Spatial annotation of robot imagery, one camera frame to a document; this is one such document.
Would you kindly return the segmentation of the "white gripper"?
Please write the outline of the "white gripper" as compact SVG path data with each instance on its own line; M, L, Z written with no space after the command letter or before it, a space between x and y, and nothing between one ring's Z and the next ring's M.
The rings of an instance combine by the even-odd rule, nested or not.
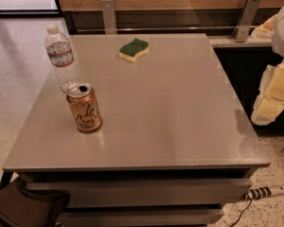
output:
M273 51L284 58L284 6L251 33L255 39L271 39ZM284 110L284 60L263 72L251 120L259 126L274 122Z

